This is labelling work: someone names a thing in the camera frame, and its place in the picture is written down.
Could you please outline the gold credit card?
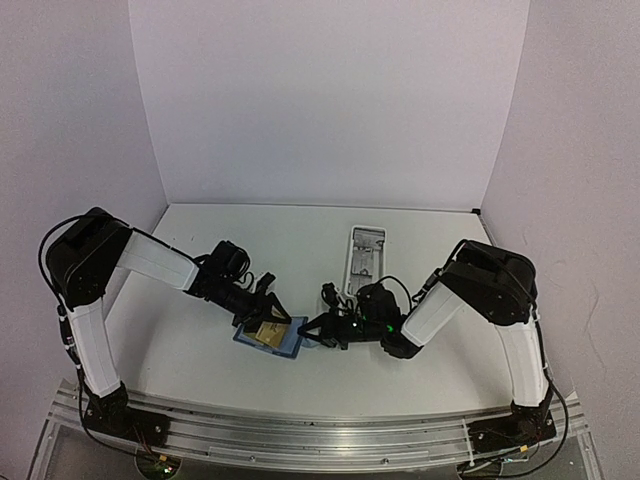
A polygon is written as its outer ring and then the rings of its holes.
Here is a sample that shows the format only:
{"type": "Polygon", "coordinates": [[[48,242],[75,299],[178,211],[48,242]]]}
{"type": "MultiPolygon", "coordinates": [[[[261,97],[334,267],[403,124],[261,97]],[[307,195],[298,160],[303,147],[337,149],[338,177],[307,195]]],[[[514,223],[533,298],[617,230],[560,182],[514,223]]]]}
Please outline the gold credit card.
{"type": "Polygon", "coordinates": [[[284,323],[262,322],[253,338],[260,344],[278,349],[285,339],[290,325],[284,323]]]}

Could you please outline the blue card holder wallet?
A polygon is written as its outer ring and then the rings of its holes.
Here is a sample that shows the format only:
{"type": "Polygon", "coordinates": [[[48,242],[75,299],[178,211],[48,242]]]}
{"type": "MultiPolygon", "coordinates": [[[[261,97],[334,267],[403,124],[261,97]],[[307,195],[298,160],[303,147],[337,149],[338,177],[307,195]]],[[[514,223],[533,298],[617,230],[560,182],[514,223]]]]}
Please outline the blue card holder wallet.
{"type": "Polygon", "coordinates": [[[305,326],[307,322],[306,316],[294,316],[289,324],[263,322],[254,333],[248,333],[240,326],[233,340],[263,353],[296,359],[302,348],[315,348],[319,345],[318,342],[298,334],[298,328],[305,326]]]}

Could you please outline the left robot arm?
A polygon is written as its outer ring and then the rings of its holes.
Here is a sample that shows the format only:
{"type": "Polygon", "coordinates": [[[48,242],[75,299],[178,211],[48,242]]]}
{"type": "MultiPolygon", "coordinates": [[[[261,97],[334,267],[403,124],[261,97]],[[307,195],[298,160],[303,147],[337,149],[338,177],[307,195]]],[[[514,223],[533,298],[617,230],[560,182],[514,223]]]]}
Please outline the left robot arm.
{"type": "Polygon", "coordinates": [[[290,324],[291,316],[270,290],[273,274],[242,286],[249,266],[248,253],[230,241],[192,257],[100,207],[66,219],[45,234],[38,267],[58,302],[63,345],[88,397],[80,405],[80,420],[89,436],[103,434],[141,447],[162,447],[170,426],[167,416],[130,405],[116,370],[103,318],[103,297],[114,272],[134,272],[213,303],[232,314],[236,327],[290,324]]]}

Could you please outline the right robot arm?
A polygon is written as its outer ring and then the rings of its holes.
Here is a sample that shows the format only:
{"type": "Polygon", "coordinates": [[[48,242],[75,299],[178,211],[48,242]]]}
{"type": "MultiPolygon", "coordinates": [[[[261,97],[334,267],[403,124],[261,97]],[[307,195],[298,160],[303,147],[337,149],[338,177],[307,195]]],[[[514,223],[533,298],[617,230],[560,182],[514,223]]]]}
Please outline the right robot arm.
{"type": "Polygon", "coordinates": [[[361,287],[354,305],[322,287],[328,311],[299,327],[298,334],[328,348],[380,343],[390,356],[409,360],[444,326],[469,308],[498,333],[509,368],[512,402],[507,416],[475,421],[468,427],[478,453],[516,450],[556,434],[549,412],[553,386],[538,324],[536,271],[525,256],[473,240],[461,240],[401,312],[381,281],[361,287]]]}

